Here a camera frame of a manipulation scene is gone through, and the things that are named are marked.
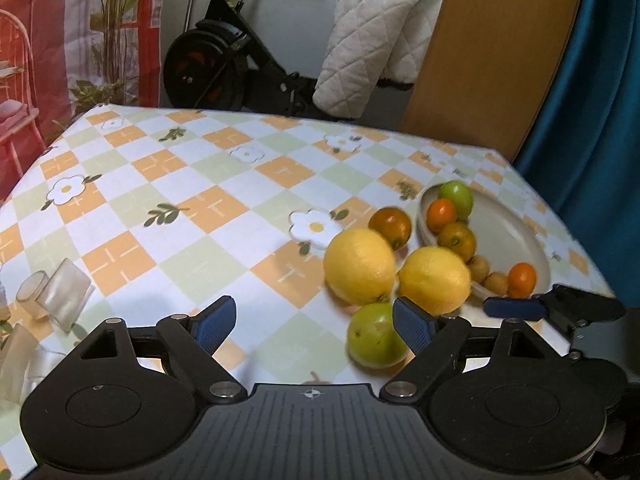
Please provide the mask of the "bright orange tangerine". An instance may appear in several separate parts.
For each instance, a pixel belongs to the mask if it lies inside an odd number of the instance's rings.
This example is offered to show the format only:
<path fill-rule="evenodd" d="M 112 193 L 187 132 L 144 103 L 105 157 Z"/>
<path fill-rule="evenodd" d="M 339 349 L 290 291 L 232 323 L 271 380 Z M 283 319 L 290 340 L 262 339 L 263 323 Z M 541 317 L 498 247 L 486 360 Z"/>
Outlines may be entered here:
<path fill-rule="evenodd" d="M 536 269 L 526 262 L 512 266 L 508 274 L 508 296 L 515 299 L 529 297 L 537 284 Z"/>
<path fill-rule="evenodd" d="M 439 234 L 445 226 L 457 221 L 456 206 L 448 198 L 438 198 L 426 210 L 426 226 L 433 234 Z"/>

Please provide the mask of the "brown longan fruit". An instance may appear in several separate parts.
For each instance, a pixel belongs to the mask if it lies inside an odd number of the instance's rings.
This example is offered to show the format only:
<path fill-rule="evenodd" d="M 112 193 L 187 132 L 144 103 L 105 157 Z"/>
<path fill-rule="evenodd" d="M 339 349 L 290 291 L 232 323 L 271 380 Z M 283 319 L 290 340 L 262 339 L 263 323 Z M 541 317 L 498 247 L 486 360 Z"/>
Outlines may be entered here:
<path fill-rule="evenodd" d="M 472 280 L 478 284 L 483 284 L 490 273 L 490 263 L 482 255 L 473 256 L 468 262 L 468 268 L 471 272 Z"/>
<path fill-rule="evenodd" d="M 509 280 L 506 274 L 491 272 L 485 278 L 483 286 L 497 296 L 506 296 L 509 289 Z"/>

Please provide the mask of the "green guava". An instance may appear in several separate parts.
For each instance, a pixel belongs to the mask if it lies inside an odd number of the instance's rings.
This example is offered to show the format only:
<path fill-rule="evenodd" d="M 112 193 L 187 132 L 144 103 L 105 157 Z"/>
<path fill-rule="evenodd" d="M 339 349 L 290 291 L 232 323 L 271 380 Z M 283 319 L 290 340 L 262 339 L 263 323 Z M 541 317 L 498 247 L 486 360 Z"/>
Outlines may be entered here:
<path fill-rule="evenodd" d="M 474 197 L 466 184 L 459 180 L 443 183 L 438 190 L 439 198 L 446 198 L 454 204 L 458 219 L 465 221 L 472 214 Z"/>
<path fill-rule="evenodd" d="M 406 358 L 408 347 L 394 329 L 389 302 L 367 304 L 352 315 L 346 349 L 357 364 L 370 370 L 384 370 Z"/>

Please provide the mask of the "greenish orange tangerine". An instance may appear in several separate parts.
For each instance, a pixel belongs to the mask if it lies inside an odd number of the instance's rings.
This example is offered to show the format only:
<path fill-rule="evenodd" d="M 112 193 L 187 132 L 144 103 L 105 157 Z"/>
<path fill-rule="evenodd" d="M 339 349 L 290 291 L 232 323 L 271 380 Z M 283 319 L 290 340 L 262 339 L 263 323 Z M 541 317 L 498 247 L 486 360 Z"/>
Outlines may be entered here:
<path fill-rule="evenodd" d="M 477 248 L 474 233 L 462 222 L 444 226 L 438 234 L 437 245 L 455 252 L 464 262 L 469 262 L 474 257 Z"/>

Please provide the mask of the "right yellow lemon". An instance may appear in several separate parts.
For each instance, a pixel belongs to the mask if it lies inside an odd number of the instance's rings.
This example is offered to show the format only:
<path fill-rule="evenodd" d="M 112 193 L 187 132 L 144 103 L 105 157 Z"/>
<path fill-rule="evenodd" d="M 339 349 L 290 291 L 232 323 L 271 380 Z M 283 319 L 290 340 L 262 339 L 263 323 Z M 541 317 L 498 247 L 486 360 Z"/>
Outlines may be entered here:
<path fill-rule="evenodd" d="M 430 315 L 459 309 L 472 292 L 471 272 L 454 252 L 439 246 L 416 249 L 397 273 L 397 297 L 405 297 Z"/>

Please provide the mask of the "yellow lemon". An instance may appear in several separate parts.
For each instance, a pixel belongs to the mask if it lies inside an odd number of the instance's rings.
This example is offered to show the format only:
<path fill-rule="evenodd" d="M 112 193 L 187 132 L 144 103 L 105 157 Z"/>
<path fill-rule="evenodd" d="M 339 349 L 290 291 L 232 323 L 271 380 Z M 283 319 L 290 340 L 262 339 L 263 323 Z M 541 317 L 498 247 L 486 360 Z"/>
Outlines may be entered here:
<path fill-rule="evenodd" d="M 337 298 L 365 306 L 387 301 L 395 286 L 396 259 L 387 240 L 368 228 L 337 234 L 323 257 L 326 284 Z"/>
<path fill-rule="evenodd" d="M 471 272 L 454 252 L 439 246 L 416 249 L 397 273 L 397 297 L 405 297 L 430 315 L 459 309 L 472 292 Z"/>

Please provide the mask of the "left yellow lemon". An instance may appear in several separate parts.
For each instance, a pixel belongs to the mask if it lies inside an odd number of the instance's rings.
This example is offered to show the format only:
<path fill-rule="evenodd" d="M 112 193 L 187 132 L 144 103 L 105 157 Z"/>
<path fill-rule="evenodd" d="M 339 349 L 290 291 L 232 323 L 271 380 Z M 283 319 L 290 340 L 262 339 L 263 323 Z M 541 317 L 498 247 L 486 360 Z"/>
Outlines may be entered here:
<path fill-rule="evenodd" d="M 337 234 L 323 257 L 326 284 L 337 298 L 365 306 L 387 301 L 395 286 L 396 259 L 387 240 L 368 228 Z"/>

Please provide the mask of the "dark orange far tangerine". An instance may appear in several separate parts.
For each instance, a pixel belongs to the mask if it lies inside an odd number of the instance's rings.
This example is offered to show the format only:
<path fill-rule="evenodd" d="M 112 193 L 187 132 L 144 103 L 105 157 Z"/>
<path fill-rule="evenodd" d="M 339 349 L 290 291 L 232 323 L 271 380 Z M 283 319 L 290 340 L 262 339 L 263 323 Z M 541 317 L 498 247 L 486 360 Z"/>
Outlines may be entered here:
<path fill-rule="evenodd" d="M 412 223 L 403 209 L 383 207 L 372 214 L 368 228 L 384 237 L 393 250 L 404 248 L 412 234 Z"/>

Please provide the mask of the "checkered floral tablecloth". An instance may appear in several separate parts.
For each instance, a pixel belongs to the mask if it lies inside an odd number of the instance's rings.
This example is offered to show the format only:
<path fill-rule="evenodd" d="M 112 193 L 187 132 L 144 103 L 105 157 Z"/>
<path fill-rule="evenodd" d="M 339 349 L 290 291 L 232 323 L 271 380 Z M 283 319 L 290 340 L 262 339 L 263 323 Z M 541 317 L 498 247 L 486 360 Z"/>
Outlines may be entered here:
<path fill-rule="evenodd" d="M 410 216 L 459 179 L 522 219 L 553 281 L 608 284 L 550 207 L 497 152 L 310 119 L 107 105 L 75 122 L 1 208 L 9 297 L 70 260 L 94 292 L 70 332 L 13 307 L 42 348 L 72 350 L 111 316 L 152 325 L 222 295 L 238 322 L 217 360 L 255 382 L 368 382 L 345 353 L 352 311 L 326 289 L 338 232 L 380 208 Z"/>

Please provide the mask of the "teal curtain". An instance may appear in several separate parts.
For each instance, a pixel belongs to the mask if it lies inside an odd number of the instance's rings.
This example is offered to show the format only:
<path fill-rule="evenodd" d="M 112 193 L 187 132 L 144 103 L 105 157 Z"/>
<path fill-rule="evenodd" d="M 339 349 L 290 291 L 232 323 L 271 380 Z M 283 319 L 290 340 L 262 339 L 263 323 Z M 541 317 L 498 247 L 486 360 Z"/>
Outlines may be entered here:
<path fill-rule="evenodd" d="M 639 0 L 580 0 L 515 167 L 639 304 Z"/>

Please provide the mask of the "wooden board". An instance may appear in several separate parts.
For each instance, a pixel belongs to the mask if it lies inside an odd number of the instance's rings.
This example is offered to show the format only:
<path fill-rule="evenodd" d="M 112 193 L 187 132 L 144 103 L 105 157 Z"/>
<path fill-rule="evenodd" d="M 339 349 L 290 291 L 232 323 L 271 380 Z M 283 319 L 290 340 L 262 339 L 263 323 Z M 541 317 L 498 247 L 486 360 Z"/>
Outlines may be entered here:
<path fill-rule="evenodd" d="M 580 0 L 442 0 L 401 129 L 512 160 L 551 87 Z"/>

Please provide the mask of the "black exercise bike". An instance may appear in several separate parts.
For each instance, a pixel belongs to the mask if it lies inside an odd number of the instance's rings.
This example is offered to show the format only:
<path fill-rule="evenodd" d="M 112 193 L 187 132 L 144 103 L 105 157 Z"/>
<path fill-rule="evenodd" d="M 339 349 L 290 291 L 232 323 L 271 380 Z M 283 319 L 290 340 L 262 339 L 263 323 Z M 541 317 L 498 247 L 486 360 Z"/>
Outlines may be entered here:
<path fill-rule="evenodd" d="M 163 62 L 172 106 L 333 119 L 312 102 L 316 81 L 287 72 L 242 17 L 245 0 L 209 0 L 196 23 L 191 22 L 193 3 L 188 0 L 183 33 Z"/>

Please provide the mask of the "white quilted blanket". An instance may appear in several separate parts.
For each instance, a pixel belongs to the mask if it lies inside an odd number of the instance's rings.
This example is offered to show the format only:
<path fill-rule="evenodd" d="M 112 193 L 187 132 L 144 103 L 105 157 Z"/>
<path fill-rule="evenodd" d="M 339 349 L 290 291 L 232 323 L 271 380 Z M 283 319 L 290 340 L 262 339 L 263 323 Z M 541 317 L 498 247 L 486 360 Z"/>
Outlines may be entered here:
<path fill-rule="evenodd" d="M 357 119 L 378 84 L 412 86 L 441 6 L 442 0 L 336 0 L 314 105 Z"/>

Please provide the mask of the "pink printed backdrop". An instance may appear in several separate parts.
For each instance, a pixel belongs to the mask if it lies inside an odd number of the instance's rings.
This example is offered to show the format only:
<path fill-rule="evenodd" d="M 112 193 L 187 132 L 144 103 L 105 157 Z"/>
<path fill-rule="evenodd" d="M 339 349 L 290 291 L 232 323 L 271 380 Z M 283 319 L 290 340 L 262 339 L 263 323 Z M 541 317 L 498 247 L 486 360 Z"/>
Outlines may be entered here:
<path fill-rule="evenodd" d="M 163 0 L 1 0 L 1 195 L 79 116 L 160 102 Z"/>

